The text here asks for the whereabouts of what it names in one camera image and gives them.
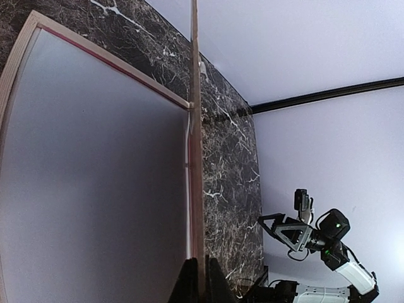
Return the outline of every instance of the black ceiling trim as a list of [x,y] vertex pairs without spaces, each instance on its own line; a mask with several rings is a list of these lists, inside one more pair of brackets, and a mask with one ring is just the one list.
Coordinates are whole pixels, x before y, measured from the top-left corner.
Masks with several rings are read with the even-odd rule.
[[335,88],[333,90],[325,90],[322,92],[310,93],[308,95],[302,95],[298,97],[292,97],[273,102],[266,102],[258,105],[253,105],[251,109],[252,114],[259,114],[261,112],[268,112],[276,109],[284,109],[286,107],[308,104],[311,102],[317,102],[321,100],[337,98],[347,95],[353,95],[355,93],[371,92],[373,90],[383,90],[385,88],[391,88],[402,85],[404,85],[404,77],[368,82],[358,85]]

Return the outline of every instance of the wooden pole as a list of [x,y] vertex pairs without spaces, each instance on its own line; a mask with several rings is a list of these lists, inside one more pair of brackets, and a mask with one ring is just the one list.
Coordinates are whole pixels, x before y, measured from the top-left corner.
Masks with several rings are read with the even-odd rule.
[[198,4],[191,0],[191,55],[189,101],[191,108],[190,175],[191,175],[191,253],[198,260],[199,297],[205,297],[205,228],[203,212],[203,167],[201,132],[201,79],[198,47]]

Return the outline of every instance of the wooden frame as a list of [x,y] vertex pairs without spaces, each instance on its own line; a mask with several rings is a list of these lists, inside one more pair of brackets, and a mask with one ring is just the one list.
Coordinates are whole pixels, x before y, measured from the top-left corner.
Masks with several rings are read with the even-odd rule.
[[[32,11],[28,16],[18,38],[9,54],[3,73],[0,76],[0,134],[4,140],[5,129],[7,128],[7,113],[12,106],[9,104],[13,85],[16,82],[18,70],[23,68],[23,58],[26,52],[30,51],[30,41],[35,37],[37,28],[46,30],[65,41],[75,45],[85,52],[100,59],[116,70],[128,75],[136,81],[144,84],[153,91],[159,93],[171,102],[185,110],[191,111],[191,122],[189,129],[189,183],[190,183],[190,229],[191,229],[191,257],[198,259],[199,267],[199,291],[202,295],[205,292],[205,244],[203,224],[203,175],[202,175],[202,139],[201,139],[201,95],[199,78],[199,51],[198,51],[198,27],[196,19],[196,0],[193,0],[193,39],[191,47],[191,70],[190,89],[191,101],[188,102],[176,95],[168,88],[157,83],[133,66],[112,55],[105,49],[97,46],[81,35],[62,26],[54,20]],[[0,164],[4,142],[0,142]],[[0,257],[0,303],[7,303],[6,289],[3,280]]]

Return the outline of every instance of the wooden stick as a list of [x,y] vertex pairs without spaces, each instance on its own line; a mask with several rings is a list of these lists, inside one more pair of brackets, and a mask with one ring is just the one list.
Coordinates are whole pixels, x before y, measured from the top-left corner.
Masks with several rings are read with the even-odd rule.
[[189,68],[189,101],[191,106],[190,175],[191,175],[191,253],[198,260],[198,287],[205,297],[205,228],[203,212],[203,167],[201,130],[201,79],[198,47],[198,4],[192,0],[191,56]]
[[8,99],[25,49],[31,39],[33,31],[38,25],[38,18],[35,13],[30,13],[23,28],[21,29],[16,42],[7,58],[3,73],[0,76],[0,126],[3,128],[4,115],[8,105]]

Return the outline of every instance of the black cable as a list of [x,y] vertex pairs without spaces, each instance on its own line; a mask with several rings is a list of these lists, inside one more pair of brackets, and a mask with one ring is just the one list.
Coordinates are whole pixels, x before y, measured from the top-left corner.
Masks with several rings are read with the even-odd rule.
[[272,100],[270,102],[253,105],[251,109],[252,114],[255,115],[259,114],[260,112],[268,112],[269,110],[284,109],[290,106],[308,104],[311,102],[326,100],[330,98],[348,96],[355,93],[371,92],[373,90],[382,90],[385,88],[397,87],[402,85],[404,85],[404,77],[368,82],[358,85],[334,88],[332,90],[325,90],[317,93],[310,93],[303,96],[286,98],[282,100]]
[[353,256],[353,258],[355,259],[355,262],[358,263],[359,267],[361,267],[369,276],[373,277],[373,275],[368,272],[368,270],[365,268],[365,266],[363,266],[363,265],[359,262],[358,258],[357,258],[356,255],[354,254],[354,252],[353,252],[348,246],[345,245],[345,247],[346,247],[347,250],[351,253],[351,255]]
[[310,198],[311,221],[309,222],[309,224],[311,224],[311,223],[314,221],[313,202],[314,202],[314,199],[313,199],[313,198]]
[[292,251],[293,251],[293,249],[289,249],[289,251],[288,251],[288,257],[289,257],[290,259],[295,260],[295,261],[298,261],[298,262],[302,262],[302,261],[306,260],[306,258],[307,258],[308,255],[309,255],[309,250],[307,249],[307,250],[306,250],[306,255],[304,256],[303,259],[296,259],[296,258],[294,258],[294,257],[292,257],[292,256],[290,255],[290,253],[291,253]]
[[360,264],[358,258],[356,258],[356,255],[354,254],[354,252],[353,252],[348,246],[345,245],[345,247],[346,247],[346,248],[348,249],[348,251],[351,253],[351,255],[352,255],[353,258],[355,259],[356,263]]
[[316,221],[316,228],[320,229],[318,227],[318,222],[320,221],[321,218],[325,217],[326,215],[328,215],[331,212],[331,210],[327,211],[326,213],[323,213],[320,217],[318,217],[317,221]]

